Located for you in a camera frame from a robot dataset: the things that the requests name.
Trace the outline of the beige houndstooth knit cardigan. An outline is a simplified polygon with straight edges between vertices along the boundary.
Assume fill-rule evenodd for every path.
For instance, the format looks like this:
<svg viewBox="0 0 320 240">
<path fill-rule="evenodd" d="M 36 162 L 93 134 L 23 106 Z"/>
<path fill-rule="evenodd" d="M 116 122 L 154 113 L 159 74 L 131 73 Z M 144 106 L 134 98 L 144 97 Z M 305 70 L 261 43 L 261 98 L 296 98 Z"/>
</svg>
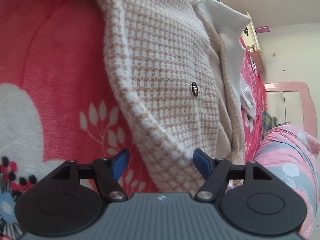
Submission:
<svg viewBox="0 0 320 240">
<path fill-rule="evenodd" d="M 246 15 L 217 0 L 96 0 L 110 86 L 149 175 L 195 193 L 199 148 L 242 164 L 240 37 Z"/>
</svg>

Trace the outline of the pink grey floral quilt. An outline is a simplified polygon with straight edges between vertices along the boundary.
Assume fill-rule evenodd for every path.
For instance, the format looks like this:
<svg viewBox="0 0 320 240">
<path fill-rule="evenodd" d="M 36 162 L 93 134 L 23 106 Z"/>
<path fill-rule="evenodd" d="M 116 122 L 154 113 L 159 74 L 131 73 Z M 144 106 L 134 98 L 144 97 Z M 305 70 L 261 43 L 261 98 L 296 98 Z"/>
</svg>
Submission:
<svg viewBox="0 0 320 240">
<path fill-rule="evenodd" d="M 319 205 L 319 141 L 303 129 L 283 125 L 270 129 L 252 158 L 299 194 L 307 205 L 307 215 L 299 234 L 312 235 Z"/>
</svg>

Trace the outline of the plaid pillow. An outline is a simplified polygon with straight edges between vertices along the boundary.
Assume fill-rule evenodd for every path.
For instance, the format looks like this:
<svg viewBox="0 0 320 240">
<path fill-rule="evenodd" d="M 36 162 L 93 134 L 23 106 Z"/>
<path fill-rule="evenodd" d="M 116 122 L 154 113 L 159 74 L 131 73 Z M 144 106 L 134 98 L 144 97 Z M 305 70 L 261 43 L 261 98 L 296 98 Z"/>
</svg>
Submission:
<svg viewBox="0 0 320 240">
<path fill-rule="evenodd" d="M 262 133 L 261 139 L 263 140 L 264 137 L 267 135 L 269 130 L 278 126 L 278 121 L 275 116 L 271 116 L 268 111 L 262 112 Z"/>
</svg>

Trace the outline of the pink bed headboard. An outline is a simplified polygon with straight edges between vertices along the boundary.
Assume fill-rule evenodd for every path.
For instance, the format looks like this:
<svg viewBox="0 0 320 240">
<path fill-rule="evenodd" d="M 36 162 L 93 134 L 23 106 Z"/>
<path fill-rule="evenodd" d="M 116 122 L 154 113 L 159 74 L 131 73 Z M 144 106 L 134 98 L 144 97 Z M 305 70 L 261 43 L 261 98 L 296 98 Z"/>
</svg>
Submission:
<svg viewBox="0 0 320 240">
<path fill-rule="evenodd" d="M 316 109 L 306 83 L 267 83 L 265 89 L 267 111 L 278 123 L 287 122 L 317 137 Z"/>
</svg>

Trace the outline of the cream bedside nightstand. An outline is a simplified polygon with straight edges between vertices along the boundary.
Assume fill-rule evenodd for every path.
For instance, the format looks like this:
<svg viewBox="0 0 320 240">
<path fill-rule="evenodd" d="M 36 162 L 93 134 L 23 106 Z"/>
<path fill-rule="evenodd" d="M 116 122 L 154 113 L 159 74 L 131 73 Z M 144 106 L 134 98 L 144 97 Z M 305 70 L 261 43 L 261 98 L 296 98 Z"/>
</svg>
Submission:
<svg viewBox="0 0 320 240">
<path fill-rule="evenodd" d="M 252 21 L 244 29 L 244 32 L 242 33 L 242 39 L 249 52 L 249 55 L 252 57 L 256 65 L 256 68 L 261 73 L 265 72 L 266 67 L 264 63 L 263 54 L 262 54 L 257 33 L 255 32 L 255 28 Z"/>
</svg>

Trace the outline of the pink cup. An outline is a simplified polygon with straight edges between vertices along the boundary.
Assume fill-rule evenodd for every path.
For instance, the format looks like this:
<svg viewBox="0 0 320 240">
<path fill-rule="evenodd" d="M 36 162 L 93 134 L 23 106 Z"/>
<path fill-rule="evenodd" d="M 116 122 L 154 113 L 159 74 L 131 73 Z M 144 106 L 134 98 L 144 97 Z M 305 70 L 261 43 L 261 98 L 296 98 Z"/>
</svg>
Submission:
<svg viewBox="0 0 320 240">
<path fill-rule="evenodd" d="M 270 31 L 269 27 L 266 25 L 266 26 L 263 26 L 263 27 L 257 27 L 255 28 L 255 32 L 257 34 L 260 34 L 260 33 L 268 33 Z"/>
</svg>

